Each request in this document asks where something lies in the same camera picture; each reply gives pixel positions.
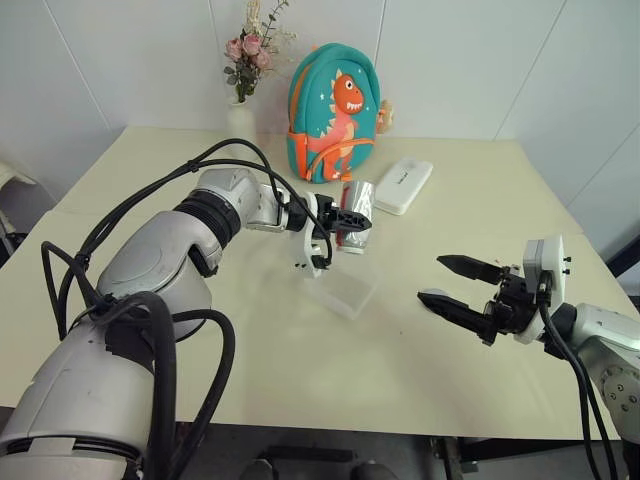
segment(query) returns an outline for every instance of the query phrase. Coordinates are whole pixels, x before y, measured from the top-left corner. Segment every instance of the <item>table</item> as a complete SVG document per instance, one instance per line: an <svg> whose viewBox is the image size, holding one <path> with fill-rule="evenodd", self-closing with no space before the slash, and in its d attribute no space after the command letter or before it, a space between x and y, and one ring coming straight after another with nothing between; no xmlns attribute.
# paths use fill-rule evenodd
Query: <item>table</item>
<svg viewBox="0 0 640 480"><path fill-rule="evenodd" d="M0 270L0 405L17 403L57 344L39 244L47 239L75 252L121 198L221 138L216 132L129 128L36 225ZM309 185L292 178L282 136L264 136L260 143L296 189L339 197L338 184ZM439 287L480 309L494 287L454 275L435 261L438 255L464 253L519 264L528 239L563 233L573 257L567 301L639 319L632 304L517 143L379 138L354 177L377 181L402 155L431 161L434 172L404 216L375 211L363 258L382 278L355 320L332 313L301 291L288 261L286 235L240 232L227 246L218 275L207 283L214 308L235 325L237 353L214 421L580 438L577 389L568 364L545 354L541 344L524 346L502 336L487 348L472 333L424 309L416 292ZM195 182L195 176L177 180L136 207L94 255L90 279L97 279L136 228L158 210L173 208ZM59 278L62 268L56 274ZM71 303L70 312L80 311L77 292ZM219 354L214 325L178 345L179 420L193 418ZM608 416L607 424L613 432Z"/></svg>

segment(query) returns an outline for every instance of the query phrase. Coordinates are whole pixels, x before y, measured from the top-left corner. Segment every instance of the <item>backpack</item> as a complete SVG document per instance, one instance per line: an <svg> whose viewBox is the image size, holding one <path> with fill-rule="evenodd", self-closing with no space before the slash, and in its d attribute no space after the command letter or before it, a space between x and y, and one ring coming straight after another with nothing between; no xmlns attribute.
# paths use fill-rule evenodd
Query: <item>backpack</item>
<svg viewBox="0 0 640 480"><path fill-rule="evenodd" d="M291 169L313 183L351 180L373 150L379 111L378 77L366 55L339 43L316 49L289 88Z"/></svg>

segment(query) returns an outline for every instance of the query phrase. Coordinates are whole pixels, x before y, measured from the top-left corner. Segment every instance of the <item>white case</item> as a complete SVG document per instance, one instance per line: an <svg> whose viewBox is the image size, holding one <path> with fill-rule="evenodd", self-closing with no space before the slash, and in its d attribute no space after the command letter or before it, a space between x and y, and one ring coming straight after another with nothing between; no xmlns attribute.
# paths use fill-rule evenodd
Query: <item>white case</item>
<svg viewBox="0 0 640 480"><path fill-rule="evenodd" d="M375 206L394 215L404 214L432 170L433 165L429 162L412 157L402 158L376 186Z"/></svg>

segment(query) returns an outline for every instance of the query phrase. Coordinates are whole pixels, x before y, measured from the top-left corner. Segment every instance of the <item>flower vase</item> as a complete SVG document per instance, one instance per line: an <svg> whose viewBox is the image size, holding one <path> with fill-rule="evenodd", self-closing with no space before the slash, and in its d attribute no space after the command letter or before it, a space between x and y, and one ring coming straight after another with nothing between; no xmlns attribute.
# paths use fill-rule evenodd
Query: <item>flower vase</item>
<svg viewBox="0 0 640 480"><path fill-rule="evenodd" d="M229 108L227 110L227 134L229 138L242 138L253 144L256 142L256 120L253 111L248 105L248 101L244 102L229 100ZM229 145L231 154L238 160L253 160L256 154L250 148L234 144Z"/></svg>

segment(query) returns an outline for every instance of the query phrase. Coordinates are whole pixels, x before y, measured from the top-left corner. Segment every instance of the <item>dinosaur print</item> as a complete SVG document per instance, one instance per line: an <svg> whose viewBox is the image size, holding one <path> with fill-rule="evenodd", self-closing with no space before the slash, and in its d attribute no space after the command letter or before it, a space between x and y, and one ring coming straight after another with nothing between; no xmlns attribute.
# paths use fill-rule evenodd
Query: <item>dinosaur print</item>
<svg viewBox="0 0 640 480"><path fill-rule="evenodd" d="M329 109L334 118L329 120L327 131L322 131L320 137L311 135L307 138L307 147L319 153L337 143L353 140L358 123L351 117L364 108L364 95L354 82L351 75L343 74L340 69L336 72L335 80L331 80L331 100L334 103ZM351 169L349 161L353 156L353 146L337 148L324 157L323 177L326 180L336 180L343 177L346 180Z"/></svg>

